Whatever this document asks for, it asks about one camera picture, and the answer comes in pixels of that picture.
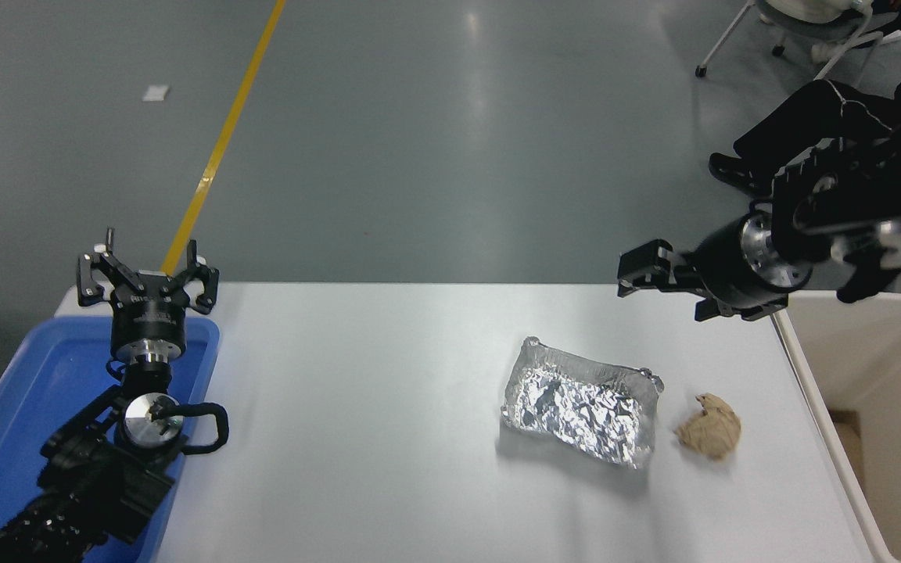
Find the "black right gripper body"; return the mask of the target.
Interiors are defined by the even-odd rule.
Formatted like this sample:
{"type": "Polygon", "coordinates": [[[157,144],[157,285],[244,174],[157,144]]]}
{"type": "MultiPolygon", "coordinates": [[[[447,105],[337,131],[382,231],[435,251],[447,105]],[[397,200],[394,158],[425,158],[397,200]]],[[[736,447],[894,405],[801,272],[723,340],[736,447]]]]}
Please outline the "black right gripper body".
{"type": "Polygon", "coordinates": [[[739,309],[762,306],[766,314],[787,306],[788,263],[774,246],[769,222],[730,222],[691,253],[704,299],[739,309]]]}

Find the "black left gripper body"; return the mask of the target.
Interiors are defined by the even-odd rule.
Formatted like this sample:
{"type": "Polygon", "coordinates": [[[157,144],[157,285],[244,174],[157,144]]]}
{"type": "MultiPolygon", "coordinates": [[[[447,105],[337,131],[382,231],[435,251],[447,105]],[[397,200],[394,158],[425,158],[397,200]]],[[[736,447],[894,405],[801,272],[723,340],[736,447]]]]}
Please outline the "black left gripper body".
{"type": "Polygon", "coordinates": [[[119,282],[111,293],[111,356],[128,364],[141,355],[178,359],[187,350],[185,288],[157,272],[139,272],[136,278],[139,285],[119,282]]]}

